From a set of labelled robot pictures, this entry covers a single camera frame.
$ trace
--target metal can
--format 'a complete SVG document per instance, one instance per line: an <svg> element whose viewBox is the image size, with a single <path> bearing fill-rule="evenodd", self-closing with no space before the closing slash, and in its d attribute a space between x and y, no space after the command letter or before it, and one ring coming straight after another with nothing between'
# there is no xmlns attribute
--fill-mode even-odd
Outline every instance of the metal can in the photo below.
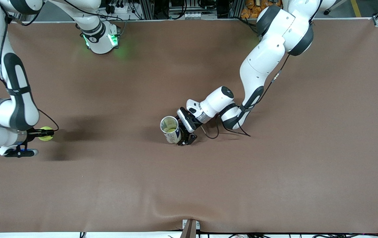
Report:
<svg viewBox="0 0 378 238"><path fill-rule="evenodd" d="M180 133L179 122L175 117L164 117L161 120L160 128L169 143L177 144L181 140L182 135Z"/></svg>

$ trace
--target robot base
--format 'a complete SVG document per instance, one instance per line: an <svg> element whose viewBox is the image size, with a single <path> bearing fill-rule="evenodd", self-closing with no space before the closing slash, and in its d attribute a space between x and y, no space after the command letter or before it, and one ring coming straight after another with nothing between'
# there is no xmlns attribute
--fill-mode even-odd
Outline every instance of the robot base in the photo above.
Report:
<svg viewBox="0 0 378 238"><path fill-rule="evenodd" d="M121 28L108 21L103 21L103 23L105 24L106 31L98 42L91 42L90 39L86 39L86 37L83 36L86 40L87 48L96 54L106 54L112 49L119 48Z"/></svg>

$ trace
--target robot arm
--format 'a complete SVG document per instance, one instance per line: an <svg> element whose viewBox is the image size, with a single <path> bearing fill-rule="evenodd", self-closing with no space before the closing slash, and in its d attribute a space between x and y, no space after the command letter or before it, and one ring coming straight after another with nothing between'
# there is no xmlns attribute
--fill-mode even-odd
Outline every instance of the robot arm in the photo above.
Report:
<svg viewBox="0 0 378 238"><path fill-rule="evenodd" d="M117 26L108 21L101 21L96 14L96 10L101 4L101 0L49 0L64 12L66 12L82 31L87 46L96 54L108 53L115 47L118 47L119 32Z"/></svg>
<svg viewBox="0 0 378 238"><path fill-rule="evenodd" d="M20 58L14 53L8 39L6 11L24 14L39 11L42 0L0 1L0 77L4 81L10 98L0 98L0 155L33 156L36 150L19 148L30 141L36 130L33 126L39 121L39 112L33 101L27 75Z"/></svg>
<svg viewBox="0 0 378 238"><path fill-rule="evenodd" d="M182 140L215 115L219 115L227 129L237 129L246 120L250 111L264 92L264 83L283 55L298 56L306 51L313 41L311 18L318 9L327 9L335 0L288 0L285 10L269 6L257 19L257 30L262 40L249 53L240 67L240 78L245 98L239 106L233 101L233 93L227 87L219 87L204 101L188 100L186 109L177 110L183 128Z"/></svg>

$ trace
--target tennis ball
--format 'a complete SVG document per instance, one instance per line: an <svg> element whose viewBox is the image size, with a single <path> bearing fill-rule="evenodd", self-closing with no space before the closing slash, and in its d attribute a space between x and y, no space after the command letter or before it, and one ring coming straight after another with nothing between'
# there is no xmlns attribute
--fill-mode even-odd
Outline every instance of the tennis ball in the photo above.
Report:
<svg viewBox="0 0 378 238"><path fill-rule="evenodd" d="M52 128L50 127L42 127L41 129L43 130L52 130ZM46 136L46 137L38 137L39 140L42 140L42 141L49 141L49 140L52 140L52 138L54 138L53 136Z"/></svg>

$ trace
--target green led light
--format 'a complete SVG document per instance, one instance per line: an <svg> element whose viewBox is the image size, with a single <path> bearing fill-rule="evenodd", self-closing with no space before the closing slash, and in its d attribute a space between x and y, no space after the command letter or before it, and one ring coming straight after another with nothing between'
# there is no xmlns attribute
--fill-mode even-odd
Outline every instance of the green led light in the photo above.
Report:
<svg viewBox="0 0 378 238"><path fill-rule="evenodd" d="M115 35L110 35L110 34L108 34L108 38L110 39L110 41L111 41L111 44L113 45L113 46L116 46L118 43L117 43L117 37L115 36Z"/></svg>
<svg viewBox="0 0 378 238"><path fill-rule="evenodd" d="M86 42L87 47L89 47L89 43L87 42L86 36L83 35L83 38L84 38L84 40L85 40L85 42Z"/></svg>

